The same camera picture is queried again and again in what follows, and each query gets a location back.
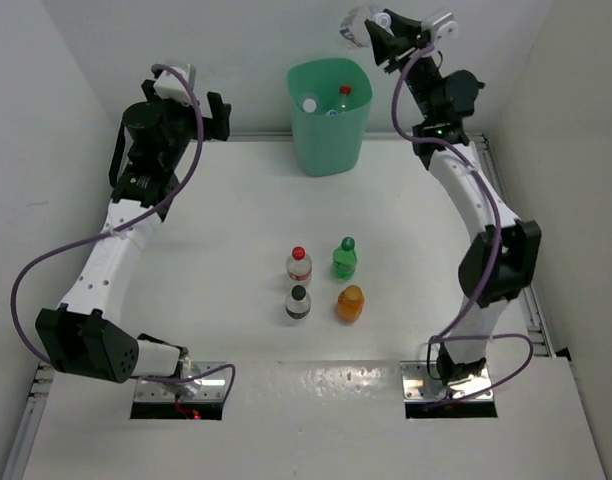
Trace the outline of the clear bottle colourful label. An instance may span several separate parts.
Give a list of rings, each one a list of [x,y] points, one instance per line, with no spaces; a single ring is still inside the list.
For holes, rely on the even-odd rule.
[[[366,22],[378,25],[382,29],[392,32],[391,16],[385,9],[375,4],[363,4],[352,8],[342,19],[339,33],[350,49],[370,48],[371,40]]]

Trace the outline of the large red-cap cola bottle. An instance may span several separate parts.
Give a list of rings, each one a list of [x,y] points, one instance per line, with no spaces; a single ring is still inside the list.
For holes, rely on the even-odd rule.
[[[352,88],[347,85],[342,85],[339,89],[339,99],[337,102],[336,111],[338,114],[345,113],[350,108],[349,98],[352,93]]]

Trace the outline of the Aquafina bottle white cap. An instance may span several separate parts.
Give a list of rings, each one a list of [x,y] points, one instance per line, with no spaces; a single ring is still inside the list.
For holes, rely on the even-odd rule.
[[[301,99],[301,108],[304,113],[318,114],[320,112],[320,102],[316,96],[307,94]]]

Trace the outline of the small red-cap cola bottle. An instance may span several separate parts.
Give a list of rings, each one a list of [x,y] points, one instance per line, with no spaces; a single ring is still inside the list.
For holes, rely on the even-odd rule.
[[[286,259],[286,273],[298,285],[306,286],[312,278],[312,259],[302,246],[295,246]]]

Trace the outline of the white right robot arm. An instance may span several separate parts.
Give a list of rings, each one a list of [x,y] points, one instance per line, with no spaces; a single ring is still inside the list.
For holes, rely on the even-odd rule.
[[[532,282],[542,232],[505,204],[475,164],[463,121],[473,115],[484,84],[468,70],[443,75],[432,57],[438,42],[456,33],[452,14],[417,21],[384,9],[365,27],[376,64],[400,74],[395,89],[408,89],[422,114],[422,122],[401,135],[443,186],[470,238],[458,267],[462,305],[429,341],[438,348],[437,378],[450,384],[485,367],[498,320]]]

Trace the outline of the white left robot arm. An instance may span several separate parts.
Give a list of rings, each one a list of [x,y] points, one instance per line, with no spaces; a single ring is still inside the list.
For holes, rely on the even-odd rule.
[[[109,169],[112,186],[102,232],[78,279],[55,309],[42,309],[35,328],[52,366],[61,373],[115,383],[155,377],[177,383],[186,348],[119,326],[131,277],[148,241],[165,221],[175,169],[191,142],[225,141],[232,107],[210,92],[210,116],[198,119],[181,91],[154,80],[142,84],[145,101],[122,116]]]

